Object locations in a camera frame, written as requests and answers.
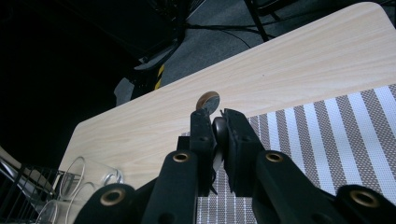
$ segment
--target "placemat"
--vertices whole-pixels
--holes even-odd
[[[286,153],[332,195],[358,184],[396,204],[396,84],[248,118],[266,149]],[[221,167],[218,195],[198,198],[197,223],[256,223]]]

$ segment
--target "floor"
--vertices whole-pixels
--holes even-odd
[[[293,17],[264,26],[274,37],[318,20],[336,10],[361,1],[354,0],[300,0],[280,9],[276,14],[281,19]],[[394,7],[384,7],[389,19],[395,21]],[[271,16],[261,17],[262,22],[273,21]],[[253,25],[248,9],[242,0],[205,0],[188,18],[187,23],[199,25]],[[222,32],[211,30],[187,30],[186,39],[165,63],[162,86],[169,85],[212,64],[219,63],[247,49],[262,44],[259,35],[249,32]],[[117,105],[130,100],[134,86],[123,79],[115,89]]]

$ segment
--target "black chair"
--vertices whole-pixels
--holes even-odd
[[[280,18],[276,15],[276,11],[283,7],[286,7],[297,0],[244,0],[247,5],[247,9],[257,26],[257,29],[262,36],[262,40],[268,41],[268,35],[262,27],[260,16],[271,15],[275,20],[280,21]]]

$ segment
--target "light wooden table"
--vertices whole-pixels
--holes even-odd
[[[251,117],[393,83],[395,29],[379,5],[357,4],[81,122],[60,170],[84,156],[143,186],[190,130],[207,91],[219,93],[219,109]]]

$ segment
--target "black cable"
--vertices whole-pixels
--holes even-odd
[[[251,46],[250,46],[245,40],[243,40],[241,37],[239,37],[239,36],[237,36],[237,35],[234,35],[234,34],[231,34],[230,32],[227,32],[227,31],[223,31],[223,30],[221,30],[221,31],[222,31],[223,33],[227,34],[227,35],[232,35],[233,37],[240,39],[242,42],[244,42],[244,44],[245,44],[249,49],[251,49]]]

